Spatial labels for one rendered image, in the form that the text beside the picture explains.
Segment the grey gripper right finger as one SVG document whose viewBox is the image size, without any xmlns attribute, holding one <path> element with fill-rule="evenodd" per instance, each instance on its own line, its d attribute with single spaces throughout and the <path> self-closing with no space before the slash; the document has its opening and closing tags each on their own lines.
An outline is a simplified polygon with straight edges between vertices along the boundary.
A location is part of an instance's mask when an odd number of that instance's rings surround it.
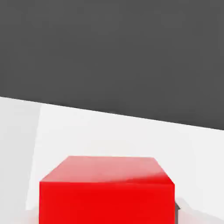
<svg viewBox="0 0 224 224">
<path fill-rule="evenodd" d="M 224 224 L 224 220 L 198 210 L 194 210 L 180 197 L 175 199 L 180 207 L 178 210 L 178 224 Z"/>
</svg>

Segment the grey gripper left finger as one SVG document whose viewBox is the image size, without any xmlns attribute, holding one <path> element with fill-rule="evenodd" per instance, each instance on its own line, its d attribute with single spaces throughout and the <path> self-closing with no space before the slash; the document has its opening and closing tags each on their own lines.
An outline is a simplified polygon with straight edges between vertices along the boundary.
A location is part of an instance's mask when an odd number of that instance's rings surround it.
<svg viewBox="0 0 224 224">
<path fill-rule="evenodd" d="M 39 224 L 39 208 L 25 210 L 19 216 L 8 221 L 7 224 Z"/>
</svg>

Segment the small red cube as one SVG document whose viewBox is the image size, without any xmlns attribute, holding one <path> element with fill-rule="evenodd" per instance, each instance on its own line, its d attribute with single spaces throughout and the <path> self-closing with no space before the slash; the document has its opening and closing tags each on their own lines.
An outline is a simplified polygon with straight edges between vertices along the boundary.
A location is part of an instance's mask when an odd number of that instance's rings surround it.
<svg viewBox="0 0 224 224">
<path fill-rule="evenodd" d="M 152 157 L 69 156 L 39 183 L 39 224 L 175 224 L 175 185 Z"/>
</svg>

